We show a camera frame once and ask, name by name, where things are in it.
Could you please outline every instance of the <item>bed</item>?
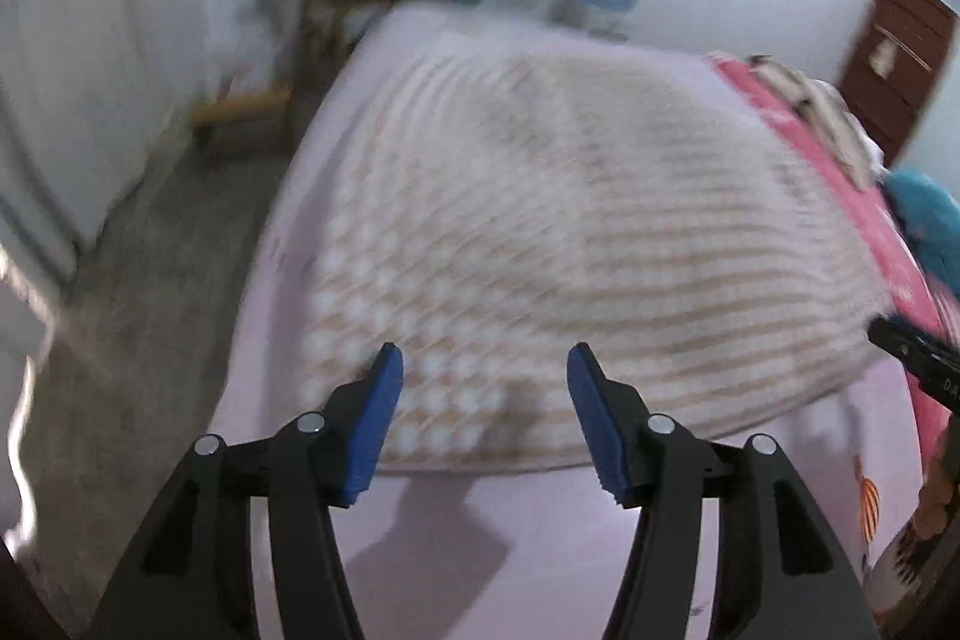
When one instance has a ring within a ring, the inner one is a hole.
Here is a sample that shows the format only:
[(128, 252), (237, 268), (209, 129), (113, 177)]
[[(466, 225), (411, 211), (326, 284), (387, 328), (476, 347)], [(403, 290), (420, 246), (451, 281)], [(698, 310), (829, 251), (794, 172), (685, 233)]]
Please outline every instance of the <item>bed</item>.
[[(450, 28), (483, 29), (517, 50), (600, 52), (611, 47), (534, 23), (426, 2), (400, 7), (363, 39), (301, 143), (261, 237), (234, 330), (227, 386), (210, 424), (210, 431), (227, 442), (269, 437), (289, 420), (293, 391), (287, 378), (294, 372), (304, 318), (304, 280), (317, 254), (317, 237), (323, 237), (329, 186), (353, 124), (368, 97), (399, 64)], [(776, 124), (790, 125), (789, 110), (763, 97), (730, 59), (627, 47), (618, 52), (656, 63), (744, 124), (770, 126), (771, 133)], [(817, 153), (808, 149), (805, 156), (812, 161)], [(818, 161), (813, 166), (825, 165)], [(861, 220), (894, 242), (890, 232), (896, 230), (875, 194), (863, 199), (871, 199), (872, 207), (861, 210)], [(905, 253), (905, 247), (899, 252)], [(912, 303), (928, 316), (928, 293), (919, 271), (908, 277), (911, 289), (899, 292), (898, 304)], [(854, 569), (863, 573), (915, 509), (923, 485), (920, 442), (925, 452), (932, 448), (928, 440), (935, 441), (942, 423), (937, 410), (911, 398), (912, 389), (899, 362), (878, 360), (845, 389), (724, 441), (742, 445), (761, 430), (776, 437)], [(881, 498), (869, 544), (859, 473), (872, 481)], [(251, 550), (260, 633), (272, 640), (281, 633), (265, 515), (265, 504), (256, 504)], [(589, 466), (520, 475), (381, 474), (357, 506), (334, 513), (347, 581), (371, 640), (599, 637), (635, 522), (637, 514), (619, 509)], [(706, 503), (690, 638), (707, 634), (716, 540), (717, 509)]]

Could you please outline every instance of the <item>concrete floor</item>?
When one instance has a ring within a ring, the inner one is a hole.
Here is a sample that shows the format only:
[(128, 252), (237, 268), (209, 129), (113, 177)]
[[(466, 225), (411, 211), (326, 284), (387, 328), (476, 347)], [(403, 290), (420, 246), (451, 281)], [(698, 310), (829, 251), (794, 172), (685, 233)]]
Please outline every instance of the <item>concrete floor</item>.
[[(316, 103), (296, 114), (309, 119)], [(38, 516), (25, 566), (73, 634), (217, 404), (248, 266), (289, 163), (277, 130), (224, 129), (205, 153), (184, 129), (168, 131), (67, 292), (22, 455)]]

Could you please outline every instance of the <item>printed pattern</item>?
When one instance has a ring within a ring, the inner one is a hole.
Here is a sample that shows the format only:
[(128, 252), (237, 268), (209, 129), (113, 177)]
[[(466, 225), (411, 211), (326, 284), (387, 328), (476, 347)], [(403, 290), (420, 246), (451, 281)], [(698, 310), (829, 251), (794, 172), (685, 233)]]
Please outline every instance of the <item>printed pattern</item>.
[(870, 545), (880, 526), (880, 490), (870, 477), (863, 474), (863, 461), (860, 456), (854, 459), (853, 472), (860, 485), (860, 533), (863, 541)]
[(614, 57), (450, 33), (373, 97), (332, 197), (297, 409), (395, 341), (388, 468), (589, 463), (580, 340), (655, 410), (731, 434), (859, 377), (889, 307), (803, 160)]

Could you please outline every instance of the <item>blue gripper pad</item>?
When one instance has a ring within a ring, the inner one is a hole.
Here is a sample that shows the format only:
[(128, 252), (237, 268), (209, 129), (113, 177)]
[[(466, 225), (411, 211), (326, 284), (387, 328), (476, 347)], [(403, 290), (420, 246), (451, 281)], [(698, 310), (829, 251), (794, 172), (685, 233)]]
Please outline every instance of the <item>blue gripper pad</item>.
[(568, 353), (566, 386), (587, 439), (593, 467), (603, 489), (623, 504), (632, 484), (627, 471), (627, 443), (599, 387), (600, 383), (609, 382), (586, 343), (581, 342)]
[(347, 438), (347, 476), (342, 489), (347, 504), (353, 504), (370, 488), (387, 429), (397, 409), (403, 387), (403, 354), (397, 345), (387, 342), (380, 348), (364, 383), (371, 384), (366, 405)]

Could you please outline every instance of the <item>teal cushion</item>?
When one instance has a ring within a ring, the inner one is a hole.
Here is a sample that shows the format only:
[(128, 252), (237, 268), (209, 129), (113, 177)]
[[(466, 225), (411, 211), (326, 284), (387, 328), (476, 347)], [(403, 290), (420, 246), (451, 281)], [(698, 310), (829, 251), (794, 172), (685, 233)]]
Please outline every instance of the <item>teal cushion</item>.
[(929, 177), (913, 170), (890, 172), (883, 191), (904, 223), (917, 263), (960, 296), (960, 205)]

